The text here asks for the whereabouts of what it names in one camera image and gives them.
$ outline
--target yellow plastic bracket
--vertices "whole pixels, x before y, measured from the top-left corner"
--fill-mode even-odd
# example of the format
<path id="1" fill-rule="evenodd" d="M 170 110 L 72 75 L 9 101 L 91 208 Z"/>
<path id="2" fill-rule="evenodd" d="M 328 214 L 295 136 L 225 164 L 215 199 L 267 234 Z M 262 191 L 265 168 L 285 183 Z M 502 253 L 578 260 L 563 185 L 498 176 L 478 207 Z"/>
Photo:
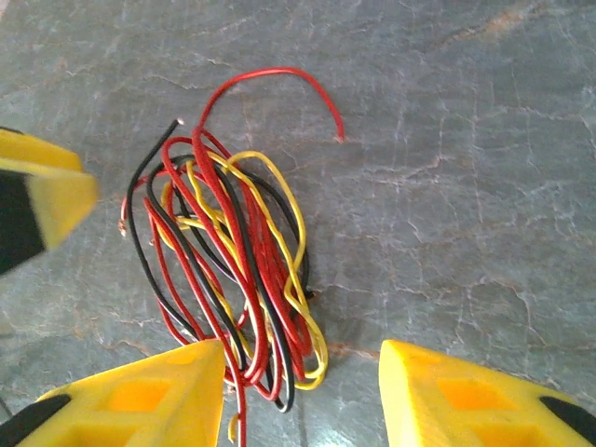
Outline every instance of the yellow plastic bracket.
<path id="1" fill-rule="evenodd" d="M 7 129 L 0 129 L 0 187 L 2 271 L 58 246 L 98 198 L 77 154 Z"/>
<path id="2" fill-rule="evenodd" d="M 19 447 L 214 447 L 224 395 L 221 342 L 209 340 L 56 388 L 72 400 Z"/>
<path id="3" fill-rule="evenodd" d="M 379 382 L 391 447 L 592 446 L 540 400 L 593 417 L 569 397 L 416 345 L 384 341 Z"/>

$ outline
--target yellow wire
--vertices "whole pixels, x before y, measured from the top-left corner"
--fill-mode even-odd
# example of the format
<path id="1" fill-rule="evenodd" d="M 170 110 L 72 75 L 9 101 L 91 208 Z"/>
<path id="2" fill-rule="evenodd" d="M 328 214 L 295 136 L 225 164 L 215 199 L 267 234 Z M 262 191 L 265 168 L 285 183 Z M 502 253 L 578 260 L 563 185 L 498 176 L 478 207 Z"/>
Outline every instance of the yellow wire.
<path id="1" fill-rule="evenodd" d="M 245 151 L 245 152 L 240 152 L 240 153 L 230 157 L 227 160 L 225 158 L 222 158 L 221 156 L 218 156 L 217 154 L 215 154 L 213 152 L 209 152 L 209 155 L 213 161 L 215 161 L 217 164 L 222 166 L 224 172 L 229 171 L 232 175 L 237 177 L 241 182 L 243 182 L 244 184 L 246 184 L 249 187 L 251 194 L 253 195 L 255 202 L 257 203 L 261 212 L 263 213 L 265 220 L 267 222 L 267 226 L 269 227 L 269 230 L 271 231 L 272 235 L 274 236 L 274 238 L 278 244 L 278 247 L 284 257 L 284 261 L 285 261 L 286 265 L 288 266 L 288 272 L 289 272 L 289 276 L 288 276 L 288 279 L 286 280 L 286 284 L 284 287 L 284 298 L 290 303 L 290 305 L 296 310 L 296 312 L 298 312 L 305 320 L 305 323 L 306 323 L 306 326 L 307 326 L 307 329 L 308 329 L 308 332 L 309 332 L 309 335 L 310 335 L 310 338 L 312 341 L 313 350 L 315 352 L 315 357 L 316 357 L 317 363 L 318 363 L 317 368 L 315 368 L 312 371 L 305 372 L 305 377 L 307 379 L 309 379 L 310 382 L 296 382 L 296 387 L 300 388 L 300 389 L 313 389 L 313 388 L 317 387 L 324 378 L 325 372 L 326 372 L 328 364 L 329 364 L 329 353 L 327 350 L 327 344 L 325 342 L 325 339 L 323 337 L 323 334 L 322 334 L 320 328 L 318 327 L 318 324 L 310 316 L 310 311 L 308 309 L 308 304 L 307 304 L 307 301 L 305 298 L 305 293 L 304 293 L 302 286 L 300 284 L 298 270 L 300 268 L 300 264 L 302 263 L 303 257 L 305 255 L 306 228 L 305 228 L 305 220 L 304 220 L 304 217 L 300 211 L 298 203 L 297 203 L 293 193 L 291 192 L 290 187 L 288 186 L 285 179 L 283 178 L 283 175 L 281 174 L 281 172 L 273 164 L 273 162 L 267 156 L 263 155 L 262 153 L 256 152 L 256 151 Z M 297 247 L 295 255 L 293 257 L 291 255 L 290 249 L 288 248 L 288 245 L 285 242 L 284 237 L 282 236 L 281 232 L 278 230 L 273 218 L 271 217 L 271 213 L 269 212 L 268 207 L 264 203 L 261 193 L 259 192 L 257 187 L 254 185 L 252 180 L 249 177 L 247 177 L 244 173 L 242 173 L 242 171 L 240 171 L 235 166 L 239 160 L 247 159 L 247 158 L 256 158 L 265 164 L 265 166 L 271 171 L 271 173 L 274 175 L 274 177 L 276 177 L 276 180 L 278 181 L 283 193 L 285 194 L 286 198 L 288 199 L 288 202 L 290 203 L 291 211 L 294 215 L 295 221 L 297 222 L 297 226 L 298 226 L 298 247 Z M 221 211 L 213 209 L 206 203 L 206 201 L 202 195 L 202 192 L 201 192 L 200 184 L 196 180 L 195 176 L 192 174 L 192 172 L 194 172 L 193 166 L 194 166 L 194 162 L 192 162 L 192 161 L 189 161 L 186 163 L 187 172 L 191 173 L 191 175 L 188 175 L 188 178 L 189 178 L 189 182 L 192 185 L 193 190 L 195 192 L 196 202 L 201 207 L 201 209 L 203 209 L 204 212 L 210 217 L 210 219 L 213 223 L 213 226 L 215 228 L 215 231 L 218 233 L 218 236 L 221 238 L 222 242 L 224 243 L 225 248 L 228 250 L 230 255 L 234 258 L 235 262 L 241 268 L 241 265 L 238 262 L 239 255 L 237 253 L 236 244 L 230 237 L 228 237 L 224 233 L 224 231 L 222 229 L 222 224 L 225 224 L 228 228 L 230 227 L 228 224 L 227 218 Z M 165 198 L 168 196 L 168 193 L 169 193 L 167 188 L 171 188 L 171 183 L 166 183 L 166 185 L 164 186 L 164 191 L 162 192 L 162 195 L 161 195 L 162 204 L 165 204 Z M 187 219 L 187 218 L 179 217 L 177 219 L 177 222 L 178 222 L 178 225 L 181 227 L 181 229 L 188 229 L 190 226 L 204 229 L 204 226 L 196 219 Z M 166 244 L 171 246 L 169 241 L 167 240 L 166 236 L 162 232 L 160 232 L 159 235 L 161 236 L 161 238 L 164 240 L 164 242 Z M 225 306 L 226 313 L 228 313 L 228 315 L 229 315 L 229 313 L 231 312 L 231 309 L 229 308 L 229 304 L 225 301 L 225 298 L 220 293 L 217 293 L 217 295 L 218 295 L 217 296 L 218 299 Z M 261 305 L 263 306 L 262 297 L 260 297 L 260 301 L 261 301 Z M 248 349 L 248 343 L 244 339 L 244 337 L 242 337 L 242 344 L 245 346 L 245 348 L 247 349 L 247 352 L 250 355 L 251 350 Z"/>
<path id="2" fill-rule="evenodd" d="M 230 422 L 227 425 L 227 438 L 233 444 L 236 444 L 236 425 L 238 423 L 238 418 L 240 417 L 239 413 L 236 413 L 230 419 Z"/>

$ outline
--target marble floor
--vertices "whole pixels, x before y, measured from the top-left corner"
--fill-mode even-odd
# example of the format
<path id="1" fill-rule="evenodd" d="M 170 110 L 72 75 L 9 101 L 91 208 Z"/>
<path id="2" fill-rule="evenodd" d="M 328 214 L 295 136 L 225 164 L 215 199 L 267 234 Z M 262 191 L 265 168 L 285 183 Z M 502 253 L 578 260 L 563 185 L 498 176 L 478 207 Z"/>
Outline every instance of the marble floor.
<path id="1" fill-rule="evenodd" d="M 231 75 L 294 65 L 336 101 L 344 144 L 292 77 L 234 88 L 208 124 L 287 175 L 332 353 L 289 414 L 250 393 L 250 445 L 386 445 L 386 338 L 596 413 L 594 23 L 587 0 L 12 0 L 0 124 L 76 151 L 102 199 L 61 247 L 1 278 L 0 396 L 17 411 L 176 346 L 117 229 L 131 171 Z"/>

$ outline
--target wire bundle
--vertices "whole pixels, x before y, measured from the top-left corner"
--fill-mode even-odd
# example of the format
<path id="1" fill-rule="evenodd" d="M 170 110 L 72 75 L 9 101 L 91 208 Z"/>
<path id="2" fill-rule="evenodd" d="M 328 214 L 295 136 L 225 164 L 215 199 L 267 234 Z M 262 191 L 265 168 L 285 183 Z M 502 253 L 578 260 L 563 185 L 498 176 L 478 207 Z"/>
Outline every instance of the wire bundle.
<path id="1" fill-rule="evenodd" d="M 232 156 L 205 129 L 213 105 L 227 89 L 246 79 L 277 74 L 298 75 L 318 92 L 333 115 L 337 138 L 342 141 L 342 118 L 329 95 L 310 74 L 291 67 L 241 74 L 213 93 L 190 138 L 171 137 L 182 124 L 180 120 L 171 123 L 132 176 L 121 210 L 120 228 L 124 232 L 124 222 L 128 219 L 144 273 L 172 335 L 184 345 L 213 337 L 223 342 L 227 359 L 225 380 L 237 392 L 237 414 L 230 422 L 228 434 L 240 446 L 246 445 L 246 387 L 254 386 L 285 413 L 293 404 L 295 388 L 318 386 L 328 363 L 325 340 L 308 310 L 307 298 L 311 294 L 306 288 L 309 262 L 305 221 L 295 197 L 269 158 L 255 151 Z M 171 156 L 175 144 L 191 146 L 192 153 Z M 161 161 L 142 176 L 158 153 Z M 260 161 L 273 174 L 283 195 L 261 177 L 239 166 L 239 162 L 247 159 Z M 159 194 L 155 189 L 158 177 L 166 179 Z M 157 283 L 145 257 L 133 218 L 132 196 L 143 185 L 143 205 L 169 297 Z M 207 191 L 215 197 L 215 207 L 208 203 Z M 267 196 L 277 203 L 296 239 L 294 253 L 265 203 Z M 209 323 L 209 334 L 200 327 L 178 293 L 165 248 L 175 252 Z M 225 299 L 214 266 L 242 292 L 243 310 L 237 318 Z M 305 360 L 313 354 L 317 366 L 308 370 Z M 284 400 L 280 396 L 282 388 L 285 388 Z"/>

